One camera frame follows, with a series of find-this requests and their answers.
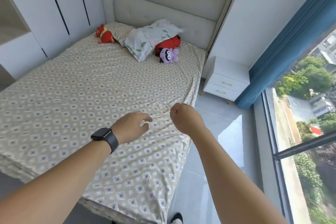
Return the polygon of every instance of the black smartwatch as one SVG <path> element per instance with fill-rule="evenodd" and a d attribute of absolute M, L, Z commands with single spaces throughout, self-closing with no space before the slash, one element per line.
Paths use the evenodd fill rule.
<path fill-rule="evenodd" d="M 119 143 L 116 136 L 110 128 L 100 128 L 91 135 L 93 141 L 106 141 L 111 147 L 111 153 L 114 152 Z"/>

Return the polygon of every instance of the curtain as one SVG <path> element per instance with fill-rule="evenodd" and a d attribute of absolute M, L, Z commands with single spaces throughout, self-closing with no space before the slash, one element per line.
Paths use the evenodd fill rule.
<path fill-rule="evenodd" d="M 250 69 L 236 104 L 248 109 L 307 48 L 336 22 L 336 0 L 307 0 Z"/>

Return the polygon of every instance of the red plush pillow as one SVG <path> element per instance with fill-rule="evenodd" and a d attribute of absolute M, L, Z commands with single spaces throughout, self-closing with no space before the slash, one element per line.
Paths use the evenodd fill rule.
<path fill-rule="evenodd" d="M 157 46 L 155 46 L 155 52 L 160 53 L 163 48 L 168 49 L 175 49 L 176 47 L 180 47 L 181 45 L 181 38 L 178 35 L 175 35 L 173 38 L 167 39 L 161 43 L 159 43 Z"/>

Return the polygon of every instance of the watch screen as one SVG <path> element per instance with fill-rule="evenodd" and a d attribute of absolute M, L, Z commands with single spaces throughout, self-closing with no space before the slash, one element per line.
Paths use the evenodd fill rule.
<path fill-rule="evenodd" d="M 96 138 L 103 137 L 103 136 L 106 135 L 109 131 L 110 131 L 109 128 L 100 128 L 100 129 L 98 129 L 96 132 L 94 132 L 94 133 L 92 134 L 91 137 L 96 137 Z"/>

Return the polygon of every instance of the wardrobe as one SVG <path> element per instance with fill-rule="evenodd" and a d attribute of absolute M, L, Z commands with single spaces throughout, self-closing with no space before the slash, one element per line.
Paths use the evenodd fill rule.
<path fill-rule="evenodd" d="M 0 84 L 10 85 L 105 22 L 102 0 L 0 0 Z"/>

